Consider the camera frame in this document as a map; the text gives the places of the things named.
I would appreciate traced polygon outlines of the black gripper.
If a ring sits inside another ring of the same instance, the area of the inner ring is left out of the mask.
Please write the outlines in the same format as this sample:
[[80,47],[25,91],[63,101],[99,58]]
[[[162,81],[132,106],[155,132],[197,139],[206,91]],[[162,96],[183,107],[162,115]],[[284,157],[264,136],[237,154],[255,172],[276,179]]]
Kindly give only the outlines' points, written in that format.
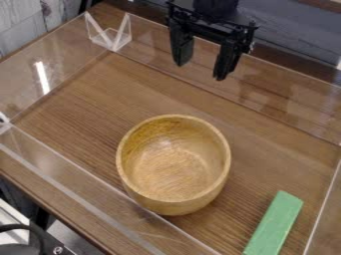
[[238,11],[239,0],[169,0],[170,48],[181,67],[191,59],[194,38],[214,42],[219,52],[213,77],[222,81],[234,71],[257,23]]

